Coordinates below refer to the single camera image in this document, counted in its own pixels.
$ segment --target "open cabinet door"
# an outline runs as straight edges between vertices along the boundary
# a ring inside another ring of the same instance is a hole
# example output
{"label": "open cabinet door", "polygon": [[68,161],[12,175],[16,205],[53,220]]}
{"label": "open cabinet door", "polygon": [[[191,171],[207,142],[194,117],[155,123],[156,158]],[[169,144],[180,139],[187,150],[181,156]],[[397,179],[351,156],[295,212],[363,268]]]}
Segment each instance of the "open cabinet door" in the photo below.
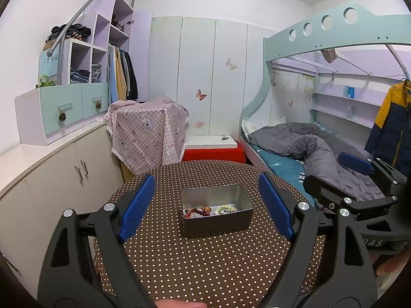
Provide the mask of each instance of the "open cabinet door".
{"label": "open cabinet door", "polygon": [[150,48],[151,11],[135,11],[132,17],[129,54],[136,75],[138,101],[148,100],[148,55]]}

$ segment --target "round table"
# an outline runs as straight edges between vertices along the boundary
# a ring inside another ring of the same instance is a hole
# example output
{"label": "round table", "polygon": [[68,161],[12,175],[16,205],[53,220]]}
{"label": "round table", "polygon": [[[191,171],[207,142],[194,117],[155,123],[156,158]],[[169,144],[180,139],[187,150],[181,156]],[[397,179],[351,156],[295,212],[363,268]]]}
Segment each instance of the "round table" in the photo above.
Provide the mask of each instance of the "round table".
{"label": "round table", "polygon": [[[250,165],[199,160],[175,163],[149,171],[156,193],[136,235],[124,248],[130,263],[153,300],[201,301],[208,307],[257,307],[287,255],[289,242],[268,215],[258,192],[262,170]],[[297,201],[304,196],[280,177],[276,183],[291,190]],[[142,175],[123,185],[111,197],[137,187]],[[186,239],[181,234],[180,191],[241,184],[254,205],[247,230],[219,236]],[[301,292],[315,282],[324,239],[319,236]],[[103,290],[114,294],[95,240]]]}

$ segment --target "red cloth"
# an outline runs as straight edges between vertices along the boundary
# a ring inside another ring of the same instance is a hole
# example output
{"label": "red cloth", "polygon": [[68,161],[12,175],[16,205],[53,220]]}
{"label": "red cloth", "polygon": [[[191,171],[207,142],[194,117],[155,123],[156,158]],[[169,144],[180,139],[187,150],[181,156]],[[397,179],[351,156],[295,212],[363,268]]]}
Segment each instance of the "red cloth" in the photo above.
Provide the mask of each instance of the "red cloth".
{"label": "red cloth", "polygon": [[242,150],[239,143],[237,143],[237,148],[186,149],[182,160],[224,160],[246,163],[244,151]]}

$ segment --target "bunk bed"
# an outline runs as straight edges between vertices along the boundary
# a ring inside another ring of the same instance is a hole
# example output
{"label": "bunk bed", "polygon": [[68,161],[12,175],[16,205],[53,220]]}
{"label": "bunk bed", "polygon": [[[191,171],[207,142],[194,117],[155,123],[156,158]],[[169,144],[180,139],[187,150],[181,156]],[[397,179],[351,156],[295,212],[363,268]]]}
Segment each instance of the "bunk bed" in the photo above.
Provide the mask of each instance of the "bunk bed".
{"label": "bunk bed", "polygon": [[[314,77],[312,106],[306,123],[311,123],[313,133],[326,140],[329,146],[337,143],[342,147],[334,147],[336,157],[344,149],[362,159],[371,158],[371,154],[363,150],[364,145],[345,142],[342,136],[332,132],[333,126],[323,126],[316,118],[318,113],[338,117],[357,124],[369,134],[386,91],[353,87],[356,96],[352,98],[348,94],[349,85],[329,86],[321,81],[320,75],[327,75],[330,80],[336,75],[384,78],[387,83],[409,80],[406,65],[411,63],[411,52],[398,50],[393,45],[411,45],[410,26],[411,15],[376,16],[357,2],[350,2],[265,38],[262,85],[240,118],[240,144],[253,165],[282,177],[314,204],[303,188],[305,172],[300,159],[280,156],[249,141],[249,135],[256,129],[283,123],[252,121],[252,114],[264,102],[270,87],[275,87],[272,69]],[[340,48],[336,50],[336,59],[327,63],[320,51],[335,48]]]}

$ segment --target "teal bed sheet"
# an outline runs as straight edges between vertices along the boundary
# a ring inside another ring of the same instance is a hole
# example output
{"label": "teal bed sheet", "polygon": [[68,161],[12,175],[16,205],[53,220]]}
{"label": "teal bed sheet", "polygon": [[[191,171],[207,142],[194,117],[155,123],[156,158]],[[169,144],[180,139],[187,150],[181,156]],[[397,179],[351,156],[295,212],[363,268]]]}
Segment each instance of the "teal bed sheet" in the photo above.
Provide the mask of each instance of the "teal bed sheet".
{"label": "teal bed sheet", "polygon": [[310,204],[316,207],[314,198],[305,192],[303,187],[302,176],[305,177],[303,165],[292,158],[282,157],[280,155],[270,153],[261,149],[258,146],[249,144],[261,157],[264,163],[271,169],[274,175],[281,177],[287,183],[293,185],[298,191],[300,191],[304,197],[310,202]]}

